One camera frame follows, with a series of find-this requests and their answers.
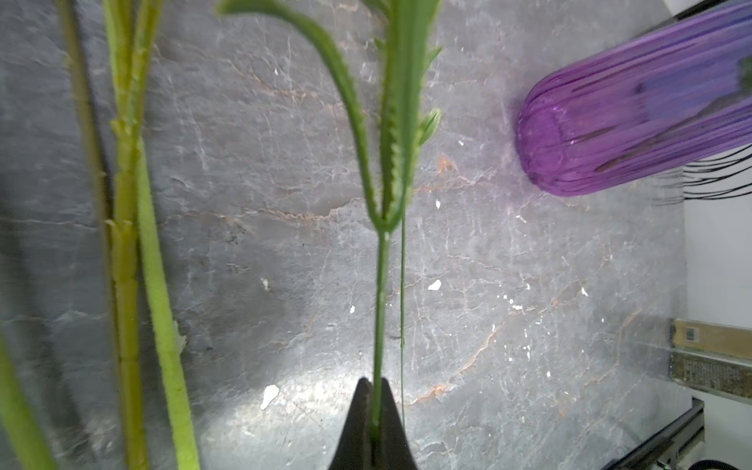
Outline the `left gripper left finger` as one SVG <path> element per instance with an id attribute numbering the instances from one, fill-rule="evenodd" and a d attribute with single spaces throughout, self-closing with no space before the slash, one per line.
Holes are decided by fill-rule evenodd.
<path id="1" fill-rule="evenodd" d="M 364 470 L 372 467 L 368 424 L 371 391 L 372 385 L 368 379 L 360 378 L 329 470 Z"/>

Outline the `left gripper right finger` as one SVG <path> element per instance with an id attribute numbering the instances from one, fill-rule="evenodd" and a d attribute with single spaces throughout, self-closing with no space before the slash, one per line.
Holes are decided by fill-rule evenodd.
<path id="1" fill-rule="evenodd" d="M 380 425 L 375 439 L 375 468 L 379 470 L 417 470 L 401 417 L 386 378 L 381 379 Z"/>

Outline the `yellow poppy stem large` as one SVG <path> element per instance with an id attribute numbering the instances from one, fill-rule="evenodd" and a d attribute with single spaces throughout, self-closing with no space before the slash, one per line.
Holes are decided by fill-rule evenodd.
<path id="1" fill-rule="evenodd" d="M 199 448 L 180 359 L 182 342 L 170 306 L 145 145 L 142 141 L 138 142 L 136 150 L 137 222 L 142 273 L 161 368 L 168 419 L 172 429 L 176 466 L 179 469 L 199 469 Z"/>

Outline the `yellow carnation stem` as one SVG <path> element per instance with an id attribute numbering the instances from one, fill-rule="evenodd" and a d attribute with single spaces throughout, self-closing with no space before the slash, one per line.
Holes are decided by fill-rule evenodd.
<path id="1" fill-rule="evenodd" d="M 399 259 L 399 394 L 401 395 L 401 426 L 405 430 L 405 259 L 407 258 L 407 228 L 401 220 L 401 258 Z"/>
<path id="2" fill-rule="evenodd" d="M 364 110 L 356 84 L 332 37 L 310 17 L 279 1 L 223 1 L 221 15 L 262 14 L 297 29 L 315 47 L 345 106 L 356 147 L 356 159 L 369 219 L 378 237 L 376 301 L 374 320 L 373 395 L 369 431 L 378 437 L 383 430 L 383 352 L 392 235 L 405 220 L 413 194 L 413 182 L 421 147 L 436 131 L 441 113 L 425 113 L 422 91 L 425 76 L 441 50 L 429 40 L 441 9 L 438 1 L 370 1 L 368 7 L 383 15 L 385 37 L 377 46 L 383 64 L 379 114 L 379 166 L 381 184 L 371 175 Z"/>

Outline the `purple glass vase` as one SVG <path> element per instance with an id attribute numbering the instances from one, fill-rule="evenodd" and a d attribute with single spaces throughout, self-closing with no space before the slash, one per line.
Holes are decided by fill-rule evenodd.
<path id="1" fill-rule="evenodd" d="M 571 64 L 516 127 L 532 184 L 581 196 L 751 141 L 751 5 L 720 6 Z"/>

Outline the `sunflower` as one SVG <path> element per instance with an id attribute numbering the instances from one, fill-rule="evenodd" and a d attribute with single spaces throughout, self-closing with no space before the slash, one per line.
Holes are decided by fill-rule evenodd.
<path id="1" fill-rule="evenodd" d="M 74 1 L 57 0 L 55 6 L 63 37 L 68 47 L 72 101 L 74 101 L 74 109 L 76 109 L 82 148 L 90 174 L 95 217 L 101 232 L 107 312 L 111 317 L 113 326 L 116 326 L 117 304 L 111 276 L 111 244 L 107 225 L 111 211 L 109 181 L 105 170 L 105 159 L 95 107 L 92 102 L 86 58 L 81 44 L 80 23 L 78 22 L 78 15 L 76 15 Z"/>

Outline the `yellow rose stem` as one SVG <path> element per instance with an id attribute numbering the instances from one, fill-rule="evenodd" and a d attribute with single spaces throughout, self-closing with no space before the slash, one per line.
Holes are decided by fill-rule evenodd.
<path id="1" fill-rule="evenodd" d="M 116 302 L 121 424 L 129 469 L 149 467 L 139 362 L 136 171 L 143 156 L 142 127 L 151 50 L 163 5 L 162 1 L 103 3 L 117 108 L 117 117 L 111 121 L 117 140 L 114 208 L 107 223 Z"/>

